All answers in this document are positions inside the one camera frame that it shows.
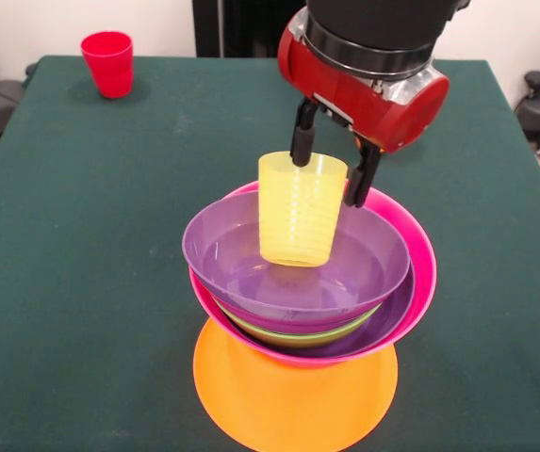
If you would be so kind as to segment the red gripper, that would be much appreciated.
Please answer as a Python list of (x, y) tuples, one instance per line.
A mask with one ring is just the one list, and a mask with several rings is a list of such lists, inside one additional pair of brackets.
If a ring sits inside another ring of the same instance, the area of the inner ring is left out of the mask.
[(304, 34), (309, 25), (303, 8), (290, 20), (278, 49), (281, 75), (304, 96), (297, 108), (290, 156), (297, 167), (310, 162), (318, 109), (352, 131), (358, 137), (360, 161), (350, 173), (343, 202), (359, 208), (372, 186), (381, 150), (394, 153), (418, 139), (444, 103), (450, 81), (431, 64), (395, 81), (338, 70), (314, 54)]

